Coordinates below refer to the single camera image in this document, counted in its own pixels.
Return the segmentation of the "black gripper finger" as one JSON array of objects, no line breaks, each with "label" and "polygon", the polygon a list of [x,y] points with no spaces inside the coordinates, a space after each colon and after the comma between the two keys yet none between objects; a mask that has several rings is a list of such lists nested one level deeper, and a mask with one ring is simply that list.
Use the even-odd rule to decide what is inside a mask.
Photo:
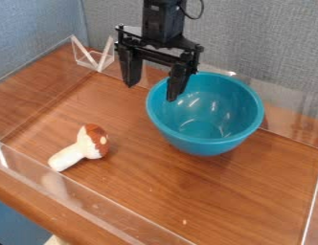
[{"label": "black gripper finger", "polygon": [[124,83],[133,87],[141,80],[143,57],[140,52],[122,44],[117,45]]},{"label": "black gripper finger", "polygon": [[184,93],[189,76],[193,74],[193,66],[185,63],[176,63],[169,73],[167,84],[167,100],[175,101]]}]

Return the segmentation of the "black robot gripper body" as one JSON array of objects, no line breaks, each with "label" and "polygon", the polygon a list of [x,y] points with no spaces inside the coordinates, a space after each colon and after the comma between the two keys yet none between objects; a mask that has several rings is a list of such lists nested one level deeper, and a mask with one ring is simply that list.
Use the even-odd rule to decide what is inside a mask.
[{"label": "black robot gripper body", "polygon": [[188,0],[144,0],[141,26],[120,24],[117,45],[134,48],[143,57],[165,66],[176,63],[197,66],[204,47],[184,36],[185,19],[197,20],[204,13],[204,1],[200,1],[200,13],[188,13]]}]

